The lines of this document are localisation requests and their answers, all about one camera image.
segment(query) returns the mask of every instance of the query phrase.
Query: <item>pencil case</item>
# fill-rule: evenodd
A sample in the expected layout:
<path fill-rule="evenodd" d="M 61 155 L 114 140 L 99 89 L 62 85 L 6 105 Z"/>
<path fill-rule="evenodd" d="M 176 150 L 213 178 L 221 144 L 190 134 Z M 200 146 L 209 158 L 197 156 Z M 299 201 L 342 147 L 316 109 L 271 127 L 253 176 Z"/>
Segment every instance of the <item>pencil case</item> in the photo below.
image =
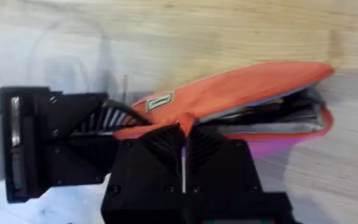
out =
<path fill-rule="evenodd" d="M 114 133 L 137 138 L 179 124 L 187 136 L 197 127 L 247 141 L 254 157 L 326 134 L 333 116 L 315 90 L 334 73 L 319 62 L 270 62 L 240 68 L 139 100 L 132 109 L 151 125 Z"/>

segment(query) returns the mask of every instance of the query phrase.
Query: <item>wooden table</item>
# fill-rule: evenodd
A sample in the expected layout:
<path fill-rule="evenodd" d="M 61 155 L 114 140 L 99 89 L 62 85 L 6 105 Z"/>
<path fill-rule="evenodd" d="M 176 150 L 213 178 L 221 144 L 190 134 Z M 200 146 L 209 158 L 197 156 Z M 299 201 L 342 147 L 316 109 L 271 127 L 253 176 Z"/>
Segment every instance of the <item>wooden table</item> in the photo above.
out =
<path fill-rule="evenodd" d="M 0 86 L 107 91 L 131 103 L 271 60 L 335 66 L 319 89 L 336 125 L 258 159 L 265 189 L 286 190 L 299 221 L 358 223 L 358 1 L 0 0 Z M 0 223 L 102 223 L 104 187 L 8 205 L 0 182 Z"/>

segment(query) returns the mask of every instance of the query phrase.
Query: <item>metal screw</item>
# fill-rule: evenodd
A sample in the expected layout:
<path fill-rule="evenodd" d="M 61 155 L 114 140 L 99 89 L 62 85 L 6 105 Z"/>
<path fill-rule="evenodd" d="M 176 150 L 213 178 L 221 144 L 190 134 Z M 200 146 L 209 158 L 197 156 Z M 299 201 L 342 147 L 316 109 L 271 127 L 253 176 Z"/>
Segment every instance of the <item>metal screw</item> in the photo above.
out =
<path fill-rule="evenodd" d="M 236 147 L 242 147 L 243 145 L 244 145 L 243 142 L 237 142 L 237 143 L 236 143 Z"/>
<path fill-rule="evenodd" d="M 132 147 L 132 141 L 131 140 L 125 140 L 123 143 L 122 143 L 122 146 L 124 146 L 124 148 L 128 149 L 130 147 Z"/>
<path fill-rule="evenodd" d="M 119 194 L 119 192 L 121 191 L 121 187 L 118 185 L 113 185 L 109 188 L 109 193 L 112 196 L 117 196 Z"/>
<path fill-rule="evenodd" d="M 199 186 L 194 186 L 193 189 L 191 190 L 194 194 L 197 194 L 201 191 L 201 188 Z"/>
<path fill-rule="evenodd" d="M 253 193 L 253 192 L 255 192 L 256 190 L 258 190 L 258 187 L 257 187 L 257 186 L 248 186 L 248 188 L 247 188 L 247 191 L 248 191 L 249 193 Z"/>
<path fill-rule="evenodd" d="M 58 135 L 59 135 L 59 130 L 57 130 L 57 129 L 53 130 L 52 136 L 57 137 Z"/>
<path fill-rule="evenodd" d="M 55 104 L 57 102 L 57 99 L 56 99 L 56 96 L 53 96 L 49 99 L 49 101 L 52 103 L 52 104 Z"/>
<path fill-rule="evenodd" d="M 172 194 L 172 193 L 175 193 L 177 191 L 177 188 L 175 186 L 173 186 L 173 185 L 166 185 L 164 187 L 164 191 L 166 193 L 171 193 Z"/>

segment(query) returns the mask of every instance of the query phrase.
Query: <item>black bracket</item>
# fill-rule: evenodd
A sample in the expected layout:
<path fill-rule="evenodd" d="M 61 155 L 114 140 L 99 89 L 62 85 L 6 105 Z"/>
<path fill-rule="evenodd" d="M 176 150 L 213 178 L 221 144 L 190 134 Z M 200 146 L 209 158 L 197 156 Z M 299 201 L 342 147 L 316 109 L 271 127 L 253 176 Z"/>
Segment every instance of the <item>black bracket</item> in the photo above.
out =
<path fill-rule="evenodd" d="M 25 202 L 53 186 L 100 184 L 117 140 L 112 132 L 149 122 L 105 93 L 0 89 L 7 199 Z"/>

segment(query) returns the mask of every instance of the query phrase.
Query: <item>orange pencil case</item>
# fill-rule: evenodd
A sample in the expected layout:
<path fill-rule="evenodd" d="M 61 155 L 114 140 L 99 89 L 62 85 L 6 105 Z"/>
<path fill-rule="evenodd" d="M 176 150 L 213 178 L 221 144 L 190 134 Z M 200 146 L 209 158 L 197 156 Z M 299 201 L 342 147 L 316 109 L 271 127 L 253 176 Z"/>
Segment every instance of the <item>orange pencil case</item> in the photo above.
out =
<path fill-rule="evenodd" d="M 126 128 L 116 138 L 137 138 L 180 124 L 213 129 L 248 142 L 254 157 L 326 134 L 333 117 L 314 86 L 334 72 L 318 62 L 271 62 L 240 68 L 148 96 L 132 109 L 152 125 Z"/>

